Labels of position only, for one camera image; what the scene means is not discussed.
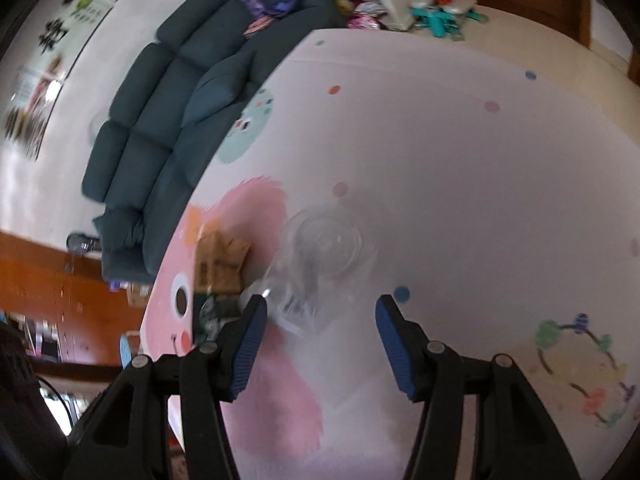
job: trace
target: metal screw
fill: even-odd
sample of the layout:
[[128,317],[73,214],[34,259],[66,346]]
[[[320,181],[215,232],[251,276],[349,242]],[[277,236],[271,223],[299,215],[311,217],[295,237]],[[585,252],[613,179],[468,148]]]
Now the metal screw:
[[429,341],[427,343],[427,350],[432,354],[442,354],[446,347],[440,341]]
[[205,341],[200,345],[200,351],[203,354],[213,354],[218,349],[218,345],[216,345],[213,341]]
[[144,368],[148,364],[148,362],[149,362],[149,357],[144,354],[136,355],[131,360],[131,364],[133,365],[134,368]]
[[499,354],[495,357],[495,363],[502,368],[509,368],[513,364],[513,359],[508,355]]

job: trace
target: beige floor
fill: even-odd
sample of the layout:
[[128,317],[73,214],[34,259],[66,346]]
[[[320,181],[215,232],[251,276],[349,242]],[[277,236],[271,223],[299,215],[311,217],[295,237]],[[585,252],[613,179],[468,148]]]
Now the beige floor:
[[428,30],[415,34],[428,41],[449,41],[452,48],[473,48],[533,70],[598,106],[640,146],[640,87],[594,52],[571,38],[508,12],[478,7],[490,20],[468,20],[466,41],[434,38]]

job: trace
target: teal cartoon character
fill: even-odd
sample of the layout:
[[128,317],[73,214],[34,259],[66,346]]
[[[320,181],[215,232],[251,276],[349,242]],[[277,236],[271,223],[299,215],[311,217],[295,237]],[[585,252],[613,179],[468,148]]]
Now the teal cartoon character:
[[231,164],[243,156],[264,129],[272,111],[273,94],[261,88],[226,134],[216,152],[216,159],[222,164]]

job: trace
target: white wall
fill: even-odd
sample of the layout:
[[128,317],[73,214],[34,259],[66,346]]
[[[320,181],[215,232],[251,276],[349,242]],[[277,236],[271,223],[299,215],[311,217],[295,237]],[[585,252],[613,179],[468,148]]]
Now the white wall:
[[627,63],[631,60],[631,41],[611,11],[598,0],[591,0],[591,40],[616,53]]
[[[80,191],[95,135],[90,125],[94,118],[104,118],[136,56],[183,1],[117,1],[60,92],[38,160],[29,161],[13,145],[0,144],[0,230],[61,249],[69,232],[95,232],[91,219],[103,206]],[[18,67],[61,2],[41,0],[0,60],[0,113]]]

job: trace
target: wreath print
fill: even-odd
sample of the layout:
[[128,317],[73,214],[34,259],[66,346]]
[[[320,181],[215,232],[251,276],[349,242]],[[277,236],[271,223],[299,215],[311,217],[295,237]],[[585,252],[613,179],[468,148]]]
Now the wreath print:
[[[560,325],[550,319],[540,323],[538,331],[536,332],[535,342],[538,349],[538,358],[540,359],[540,364],[542,364],[542,367],[545,369],[546,373],[551,376],[554,375],[554,371],[545,359],[545,351],[555,346],[556,343],[560,341],[562,332],[564,332],[565,330],[573,330],[574,333],[578,335],[584,335],[585,337],[590,338],[596,345],[598,352],[607,356],[611,367],[614,370],[618,370],[618,364],[616,363],[615,358],[610,352],[610,348],[613,343],[613,339],[611,338],[611,336],[603,335],[598,338],[593,334],[593,332],[589,330],[589,316],[587,316],[586,314],[578,314],[572,324]],[[607,428],[612,428],[617,423],[617,421],[622,418],[622,416],[628,409],[629,402],[631,402],[631,399],[636,392],[635,384],[626,386],[625,383],[619,381],[618,387],[623,391],[624,406],[620,410],[614,410],[613,412],[609,413],[609,415],[603,415],[600,412],[600,409],[607,398],[607,393],[603,388],[594,388],[593,390],[588,392],[585,388],[581,387],[580,384],[571,382],[568,383],[568,386],[579,392],[584,397],[582,412],[585,415],[594,416]]]

